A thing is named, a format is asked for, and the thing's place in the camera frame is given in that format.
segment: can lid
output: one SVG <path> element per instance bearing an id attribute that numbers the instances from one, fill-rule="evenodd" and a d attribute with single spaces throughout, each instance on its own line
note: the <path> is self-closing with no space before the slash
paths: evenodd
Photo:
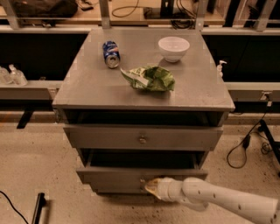
<path id="1" fill-rule="evenodd" d="M 120 64 L 120 59 L 115 55 L 109 55 L 106 58 L 106 65 L 110 68 L 118 67 Z"/>

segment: white bottle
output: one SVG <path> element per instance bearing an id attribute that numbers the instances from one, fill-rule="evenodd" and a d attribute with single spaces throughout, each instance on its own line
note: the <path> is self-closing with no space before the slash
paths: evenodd
<path id="1" fill-rule="evenodd" d="M 10 84 L 13 82 L 8 70 L 0 66 L 0 82 L 3 84 Z"/>
<path id="2" fill-rule="evenodd" d="M 217 66 L 217 73 L 220 75 L 220 77 L 222 77 L 222 75 L 223 75 L 222 64 L 227 64 L 227 62 L 224 60 L 220 60 L 220 64 Z"/>
<path id="3" fill-rule="evenodd" d="M 13 81 L 19 86 L 25 86 L 27 79 L 22 71 L 17 70 L 13 65 L 9 65 L 10 75 Z"/>

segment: black bag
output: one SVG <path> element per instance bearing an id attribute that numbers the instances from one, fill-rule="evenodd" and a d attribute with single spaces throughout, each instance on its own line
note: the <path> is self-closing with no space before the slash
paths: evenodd
<path id="1" fill-rule="evenodd" d="M 19 18 L 70 18 L 78 10 L 75 0 L 11 0 Z"/>

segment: beige floor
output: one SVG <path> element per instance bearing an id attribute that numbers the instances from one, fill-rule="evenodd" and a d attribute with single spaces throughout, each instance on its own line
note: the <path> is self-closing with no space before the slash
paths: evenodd
<path id="1" fill-rule="evenodd" d="M 261 153 L 263 140 L 253 134 L 248 162 L 236 170 L 228 166 L 226 155 L 247 134 L 262 115 L 231 115 L 215 151 L 203 169 L 207 181 L 248 193 L 279 198 L 280 178 L 272 164 L 273 154 Z M 41 222 L 50 224 L 137 224 L 137 223 L 251 223 L 211 204 L 205 212 L 195 212 L 179 204 L 169 204 L 153 196 L 96 195 L 83 185 L 75 168 L 79 158 L 52 114 L 35 114 L 25 129 L 16 129 L 18 115 L 0 115 L 0 191 L 5 192 L 23 216 L 32 223 L 38 193 L 45 193 L 47 207 Z M 280 115 L 267 115 L 271 133 L 280 141 Z M 237 150 L 233 159 L 242 159 Z M 0 223 L 24 223 L 0 194 Z"/>

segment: can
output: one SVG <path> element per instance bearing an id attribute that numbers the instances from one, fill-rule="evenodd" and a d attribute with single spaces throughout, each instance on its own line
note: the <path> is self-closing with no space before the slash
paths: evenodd
<path id="1" fill-rule="evenodd" d="M 114 41 L 106 41 L 103 44 L 103 56 L 105 59 L 105 64 L 109 68 L 115 68 L 119 66 L 121 57 L 118 47 Z"/>

